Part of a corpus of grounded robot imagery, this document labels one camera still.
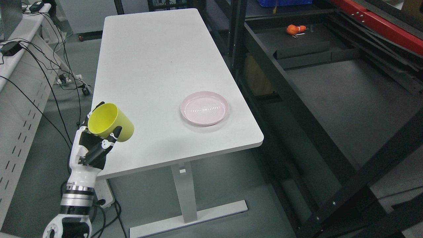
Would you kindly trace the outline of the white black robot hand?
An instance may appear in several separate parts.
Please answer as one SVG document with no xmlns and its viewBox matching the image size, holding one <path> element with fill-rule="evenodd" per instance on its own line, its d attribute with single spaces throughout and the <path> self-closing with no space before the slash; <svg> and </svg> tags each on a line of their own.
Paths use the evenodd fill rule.
<svg viewBox="0 0 423 238">
<path fill-rule="evenodd" d="M 92 134 L 89 130 L 88 123 L 93 121 L 91 114 L 103 104 L 104 101 L 97 104 L 76 131 L 69 157 L 71 174 L 66 183 L 66 192 L 93 192 L 97 175 L 104 169 L 106 156 L 121 134 L 121 126 L 117 126 L 107 137 Z"/>
</svg>

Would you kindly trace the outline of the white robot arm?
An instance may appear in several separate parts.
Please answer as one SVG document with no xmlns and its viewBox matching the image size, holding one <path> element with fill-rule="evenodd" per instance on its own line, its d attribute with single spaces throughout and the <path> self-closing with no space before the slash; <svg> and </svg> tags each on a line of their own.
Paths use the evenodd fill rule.
<svg viewBox="0 0 423 238">
<path fill-rule="evenodd" d="M 44 238 L 89 238 L 92 233 L 89 212 L 94 188 L 67 185 L 62 195 L 59 214 L 46 226 Z"/>
</svg>

